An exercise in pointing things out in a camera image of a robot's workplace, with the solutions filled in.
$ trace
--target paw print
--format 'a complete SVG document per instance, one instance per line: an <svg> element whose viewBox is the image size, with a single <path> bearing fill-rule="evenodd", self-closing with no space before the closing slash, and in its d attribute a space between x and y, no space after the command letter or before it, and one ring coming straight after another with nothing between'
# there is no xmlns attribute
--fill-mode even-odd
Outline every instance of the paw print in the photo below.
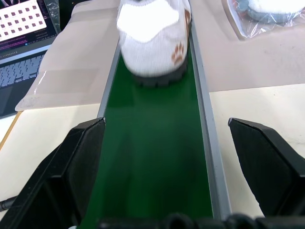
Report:
<svg viewBox="0 0 305 229"><path fill-rule="evenodd" d="M176 45L175 51L172 54L172 61L174 65L182 61L183 53L184 53L184 46L181 43L179 45Z"/></svg>

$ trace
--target laptop keyboard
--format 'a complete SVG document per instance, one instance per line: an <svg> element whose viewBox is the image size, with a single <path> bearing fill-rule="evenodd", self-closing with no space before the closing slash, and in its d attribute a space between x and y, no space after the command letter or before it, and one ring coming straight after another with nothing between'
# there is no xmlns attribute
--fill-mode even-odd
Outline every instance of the laptop keyboard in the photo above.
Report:
<svg viewBox="0 0 305 229"><path fill-rule="evenodd" d="M37 76L44 55L0 68L0 88Z"/></svg>

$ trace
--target plastic bag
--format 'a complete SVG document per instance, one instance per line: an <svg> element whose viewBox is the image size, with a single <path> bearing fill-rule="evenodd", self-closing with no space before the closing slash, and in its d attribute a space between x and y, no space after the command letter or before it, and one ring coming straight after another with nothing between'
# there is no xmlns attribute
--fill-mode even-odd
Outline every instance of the plastic bag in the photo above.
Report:
<svg viewBox="0 0 305 229"><path fill-rule="evenodd" d="M45 4L50 12L51 19L53 24L57 30L57 32L61 31L60 18L59 18L59 3L58 0L45 0Z"/></svg>
<svg viewBox="0 0 305 229"><path fill-rule="evenodd" d="M305 0L227 0L240 34L252 38L276 27L305 23Z"/></svg>

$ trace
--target laptop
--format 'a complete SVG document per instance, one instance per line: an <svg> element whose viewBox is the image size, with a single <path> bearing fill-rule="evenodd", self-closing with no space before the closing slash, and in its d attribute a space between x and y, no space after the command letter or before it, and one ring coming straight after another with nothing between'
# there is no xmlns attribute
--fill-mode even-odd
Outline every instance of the laptop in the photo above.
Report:
<svg viewBox="0 0 305 229"><path fill-rule="evenodd" d="M44 0L0 0L0 118L16 113L56 35Z"/></svg>

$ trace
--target black rubber sole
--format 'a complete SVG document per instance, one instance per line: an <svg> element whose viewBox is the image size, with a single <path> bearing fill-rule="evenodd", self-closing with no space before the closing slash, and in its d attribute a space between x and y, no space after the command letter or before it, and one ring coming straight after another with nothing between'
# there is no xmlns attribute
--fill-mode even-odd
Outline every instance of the black rubber sole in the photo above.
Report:
<svg viewBox="0 0 305 229"><path fill-rule="evenodd" d="M161 75L158 77L142 77L132 74L132 77L139 86L151 88L167 87L171 83L179 81L183 78L187 70L187 57L188 55L186 55L183 64L177 70L166 75Z"/></svg>

